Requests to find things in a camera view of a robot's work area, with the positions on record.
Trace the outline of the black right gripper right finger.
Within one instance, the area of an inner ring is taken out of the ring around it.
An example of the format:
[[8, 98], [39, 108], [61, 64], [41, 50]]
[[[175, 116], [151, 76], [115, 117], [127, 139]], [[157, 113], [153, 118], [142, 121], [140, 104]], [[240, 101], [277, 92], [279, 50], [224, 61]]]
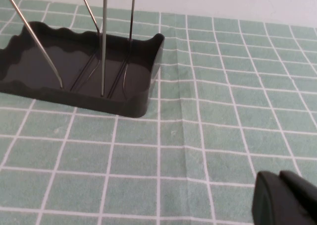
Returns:
[[286, 183], [312, 220], [317, 223], [317, 187], [290, 170], [282, 170], [279, 177]]

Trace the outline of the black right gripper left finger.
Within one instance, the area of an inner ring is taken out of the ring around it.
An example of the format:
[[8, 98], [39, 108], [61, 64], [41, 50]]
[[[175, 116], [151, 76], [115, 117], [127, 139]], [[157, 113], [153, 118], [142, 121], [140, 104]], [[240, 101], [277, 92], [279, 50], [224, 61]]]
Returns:
[[257, 174], [252, 216], [256, 225], [298, 225], [299, 203], [288, 186], [269, 171]]

